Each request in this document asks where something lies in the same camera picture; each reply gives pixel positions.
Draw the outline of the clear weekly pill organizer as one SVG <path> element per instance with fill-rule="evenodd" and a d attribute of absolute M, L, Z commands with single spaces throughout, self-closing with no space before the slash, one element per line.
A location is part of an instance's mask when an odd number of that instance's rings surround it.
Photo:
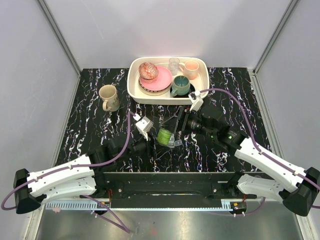
<path fill-rule="evenodd" d="M 181 146 L 182 144 L 183 144 L 183 143 L 182 143 L 182 140 L 181 140 L 181 139 L 175 140 L 175 135 L 172 134 L 172 135 L 170 136 L 170 139 L 169 139 L 169 142 L 168 142 L 168 144 L 167 144 L 167 147 L 173 149 L 173 148 L 175 148 L 175 147 Z"/>

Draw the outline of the green pill bottle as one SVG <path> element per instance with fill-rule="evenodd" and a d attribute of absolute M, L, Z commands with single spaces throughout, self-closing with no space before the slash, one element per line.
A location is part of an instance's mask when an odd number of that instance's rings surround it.
<path fill-rule="evenodd" d="M 158 131 L 156 140 L 159 144 L 163 145 L 163 146 L 167 146 L 170 142 L 170 139 L 172 137 L 172 132 L 161 127 Z"/>

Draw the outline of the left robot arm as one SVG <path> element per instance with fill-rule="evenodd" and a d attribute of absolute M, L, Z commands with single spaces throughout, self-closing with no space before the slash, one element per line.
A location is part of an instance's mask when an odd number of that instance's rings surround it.
<path fill-rule="evenodd" d="M 120 163 L 134 157 L 152 162 L 166 154 L 170 147 L 154 138 L 123 141 L 119 136 L 97 146 L 80 157 L 38 172 L 23 168 L 15 173 L 13 196 L 15 212 L 33 212 L 43 204 L 63 198 L 111 200 L 115 193 L 105 173 L 115 172 Z"/>

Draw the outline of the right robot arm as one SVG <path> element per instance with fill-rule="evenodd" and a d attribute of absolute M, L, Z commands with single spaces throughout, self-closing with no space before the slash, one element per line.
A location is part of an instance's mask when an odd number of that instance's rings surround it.
<path fill-rule="evenodd" d="M 172 141 L 176 133 L 195 133 L 211 139 L 211 142 L 231 156 L 250 163 L 270 178 L 259 178 L 235 172 L 220 187 L 224 197 L 239 198 L 256 195 L 281 202 L 296 215 L 306 217 L 320 192 L 320 172 L 310 167 L 304 169 L 273 154 L 244 131 L 229 126 L 224 113 L 202 107 L 192 111 L 180 107 L 178 114 L 160 125 L 156 140 L 163 146 L 177 146 Z"/>

